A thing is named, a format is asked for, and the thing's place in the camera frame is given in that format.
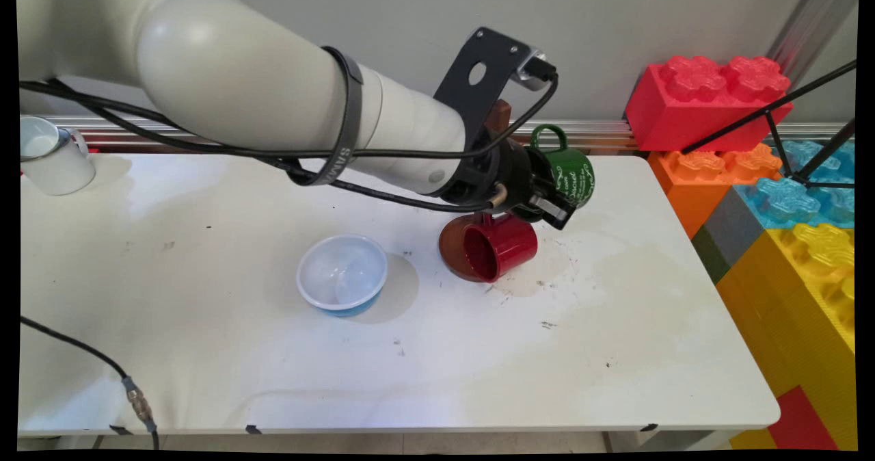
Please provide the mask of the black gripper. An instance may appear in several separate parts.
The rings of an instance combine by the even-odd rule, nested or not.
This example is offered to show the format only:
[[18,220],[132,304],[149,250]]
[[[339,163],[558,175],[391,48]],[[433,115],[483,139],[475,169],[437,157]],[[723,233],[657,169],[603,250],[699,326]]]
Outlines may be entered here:
[[561,231],[577,211],[577,203],[557,195],[551,167],[537,167],[533,195],[532,161],[524,146],[506,139],[484,155],[462,159],[444,186],[444,201],[457,206],[481,206],[479,212],[512,213],[523,221],[545,221]]

